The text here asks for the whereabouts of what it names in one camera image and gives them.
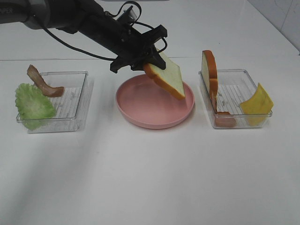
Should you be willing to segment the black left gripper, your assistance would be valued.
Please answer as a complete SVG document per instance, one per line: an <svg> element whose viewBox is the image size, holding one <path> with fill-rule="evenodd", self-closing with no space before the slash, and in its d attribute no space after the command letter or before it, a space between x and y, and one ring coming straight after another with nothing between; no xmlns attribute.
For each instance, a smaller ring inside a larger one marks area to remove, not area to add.
<svg viewBox="0 0 300 225"><path fill-rule="evenodd" d="M167 37L164 26L159 25L142 34L128 24L104 22L103 30L109 40L108 49L118 55L110 64L112 72L116 73L125 66L130 66L132 71L142 71L147 62L166 69L166 62L154 46L157 41Z"/></svg>

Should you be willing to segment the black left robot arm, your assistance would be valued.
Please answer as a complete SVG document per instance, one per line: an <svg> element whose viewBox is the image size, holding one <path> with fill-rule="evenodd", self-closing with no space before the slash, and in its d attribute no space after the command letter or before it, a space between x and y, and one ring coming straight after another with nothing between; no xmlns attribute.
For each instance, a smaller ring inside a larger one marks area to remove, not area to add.
<svg viewBox="0 0 300 225"><path fill-rule="evenodd" d="M160 69L166 68L160 50L155 43L165 40L167 30L159 25L149 27L141 33L133 26L139 24L140 15L133 7L141 10L135 1L126 1L126 10L119 9L116 14L105 11L94 0L2 0L0 2L0 22L23 23L33 30L43 29L64 46L86 55L110 61L110 70L117 73L125 66L133 71L143 70L145 64ZM73 47L50 32L50 29L62 30L69 34L82 33L116 55L108 58L92 54Z"/></svg>

